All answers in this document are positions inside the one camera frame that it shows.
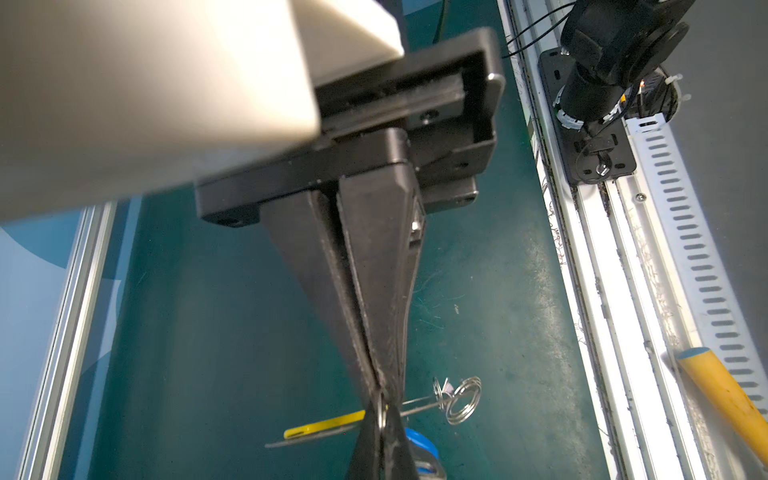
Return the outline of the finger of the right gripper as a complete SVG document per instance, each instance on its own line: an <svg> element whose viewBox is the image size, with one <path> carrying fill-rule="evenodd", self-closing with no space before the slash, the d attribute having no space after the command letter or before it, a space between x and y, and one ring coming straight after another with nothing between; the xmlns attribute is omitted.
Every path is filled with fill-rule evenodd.
<svg viewBox="0 0 768 480"><path fill-rule="evenodd" d="M419 474L410 443L407 439L400 411L394 406L385 407L385 424L382 440L382 478L386 480L418 480Z"/></svg>
<svg viewBox="0 0 768 480"><path fill-rule="evenodd" d="M346 480L375 480L380 478L382 440L378 412L369 407L345 475Z"/></svg>

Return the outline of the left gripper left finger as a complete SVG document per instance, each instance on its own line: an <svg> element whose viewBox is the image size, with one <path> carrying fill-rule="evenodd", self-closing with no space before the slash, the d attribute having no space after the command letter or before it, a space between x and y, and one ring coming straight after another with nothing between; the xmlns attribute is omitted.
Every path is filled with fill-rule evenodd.
<svg viewBox="0 0 768 480"><path fill-rule="evenodd" d="M305 190L260 207L260 223L330 331L363 406L379 390L334 202Z"/></svg>

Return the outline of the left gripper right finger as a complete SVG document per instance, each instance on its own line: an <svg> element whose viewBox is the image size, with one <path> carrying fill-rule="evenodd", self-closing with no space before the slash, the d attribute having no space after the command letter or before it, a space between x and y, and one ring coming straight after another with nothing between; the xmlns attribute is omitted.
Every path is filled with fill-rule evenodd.
<svg viewBox="0 0 768 480"><path fill-rule="evenodd" d="M413 167L397 163L341 179L337 206L375 379L387 400L399 404L407 309L423 237Z"/></svg>

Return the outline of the metal key organizer ring yellow tab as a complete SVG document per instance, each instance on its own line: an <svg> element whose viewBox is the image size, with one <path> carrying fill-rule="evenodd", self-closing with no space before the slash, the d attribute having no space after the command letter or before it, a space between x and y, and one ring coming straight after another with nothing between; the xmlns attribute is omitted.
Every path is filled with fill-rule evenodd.
<svg viewBox="0 0 768 480"><path fill-rule="evenodd" d="M409 417L425 411L437 409L442 412L446 422L457 426L467 421L477 410L483 393L482 380L469 377L453 385L449 378L443 381L433 380L432 393L428 396L406 400L401 411L402 417ZM307 443L349 432L362 424L365 411L359 410L341 416L288 428L281 440L267 443L267 449Z"/></svg>

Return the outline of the key with blue tag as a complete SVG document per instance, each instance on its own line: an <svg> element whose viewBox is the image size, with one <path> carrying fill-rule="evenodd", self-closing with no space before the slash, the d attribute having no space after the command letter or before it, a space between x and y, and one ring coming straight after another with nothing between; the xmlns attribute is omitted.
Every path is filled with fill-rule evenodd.
<svg viewBox="0 0 768 480"><path fill-rule="evenodd" d="M406 428L406 438L420 479L446 480L447 473L437 447L423 434Z"/></svg>

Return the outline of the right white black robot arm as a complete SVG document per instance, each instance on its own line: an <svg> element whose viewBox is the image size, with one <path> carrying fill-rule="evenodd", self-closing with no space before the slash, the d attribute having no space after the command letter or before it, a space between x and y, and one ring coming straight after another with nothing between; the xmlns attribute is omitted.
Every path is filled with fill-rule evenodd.
<svg viewBox="0 0 768 480"><path fill-rule="evenodd" d="M573 187L531 104L539 51L564 46L578 75L567 111L591 119L601 87L641 72L652 32L637 1L580 1L563 36L504 47L498 144L471 206L430 219L414 294L409 376L476 374L458 427L418 419L453 479L690 479L675 365L614 224L605 186Z"/></svg>

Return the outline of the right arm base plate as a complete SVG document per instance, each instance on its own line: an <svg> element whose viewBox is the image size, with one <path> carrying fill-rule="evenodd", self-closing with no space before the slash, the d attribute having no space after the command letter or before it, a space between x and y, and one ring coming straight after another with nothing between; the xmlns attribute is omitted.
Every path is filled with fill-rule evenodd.
<svg viewBox="0 0 768 480"><path fill-rule="evenodd" d="M637 162L620 121L600 132L600 123L591 123L587 130L574 130L557 118L556 100L574 66L575 61L558 48L545 50L538 60L547 112L568 184L597 184L634 173Z"/></svg>

